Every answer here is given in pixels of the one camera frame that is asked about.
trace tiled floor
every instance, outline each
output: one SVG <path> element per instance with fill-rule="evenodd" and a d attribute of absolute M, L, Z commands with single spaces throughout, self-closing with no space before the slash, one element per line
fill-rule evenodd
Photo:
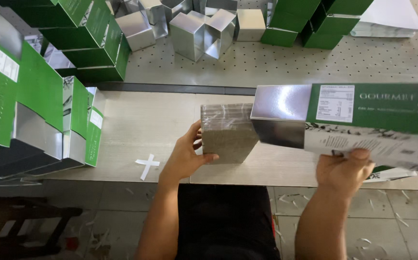
<path fill-rule="evenodd" d="M 283 259 L 292 260 L 299 217 L 316 189 L 268 187 L 268 191 L 279 232 L 277 247 Z M 85 209 L 81 216 L 69 221 L 60 239 L 63 246 L 66 238 L 77 237 L 79 247 L 38 260 L 133 259 L 155 192 L 156 184 L 151 183 L 64 180 L 46 180 L 40 186 L 0 188 L 0 196 L 4 197 L 48 197 L 51 204 L 59 207 Z M 31 239 L 40 241 L 48 237 L 58 221 L 33 221 L 26 229 Z M 347 250 L 349 259 L 418 260 L 418 191 L 360 190 L 349 212 Z"/>

